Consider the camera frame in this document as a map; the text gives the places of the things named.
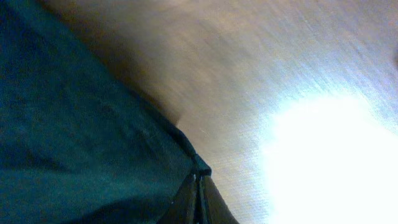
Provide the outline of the black shorts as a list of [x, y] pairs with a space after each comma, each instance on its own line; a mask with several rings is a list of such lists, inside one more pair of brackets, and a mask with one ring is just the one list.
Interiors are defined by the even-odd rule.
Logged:
[[1, 2], [1, 222], [157, 223], [210, 167], [43, 7]]

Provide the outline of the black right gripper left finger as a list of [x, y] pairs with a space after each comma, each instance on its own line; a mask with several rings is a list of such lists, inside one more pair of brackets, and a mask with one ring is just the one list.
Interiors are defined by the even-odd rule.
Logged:
[[194, 224], [197, 201], [196, 175], [188, 175], [157, 224]]

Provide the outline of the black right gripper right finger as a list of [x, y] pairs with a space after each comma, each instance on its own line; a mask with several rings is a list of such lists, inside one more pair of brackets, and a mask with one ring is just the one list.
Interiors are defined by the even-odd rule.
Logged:
[[210, 176], [200, 181], [203, 223], [239, 224]]

